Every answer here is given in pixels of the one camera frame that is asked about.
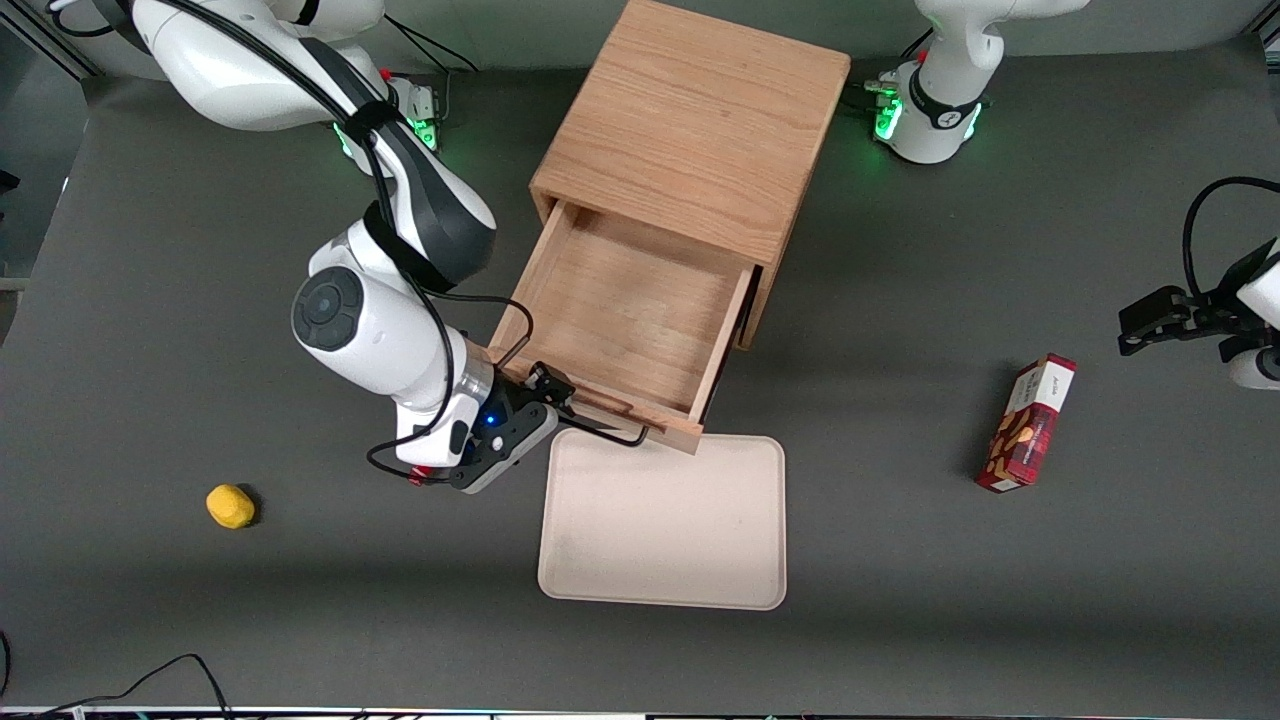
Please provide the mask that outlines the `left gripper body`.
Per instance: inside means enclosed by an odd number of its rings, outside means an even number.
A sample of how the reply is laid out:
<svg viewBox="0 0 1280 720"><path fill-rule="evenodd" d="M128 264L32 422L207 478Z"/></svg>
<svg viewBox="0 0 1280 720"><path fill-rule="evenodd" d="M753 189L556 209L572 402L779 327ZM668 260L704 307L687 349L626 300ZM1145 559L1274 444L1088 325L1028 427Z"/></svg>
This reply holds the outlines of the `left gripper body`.
<svg viewBox="0 0 1280 720"><path fill-rule="evenodd" d="M1221 346L1277 345L1277 263L1239 291L1243 307L1215 305L1213 290L1199 287L1193 261L1188 263L1188 283L1194 305L1193 340L1221 337Z"/></svg>

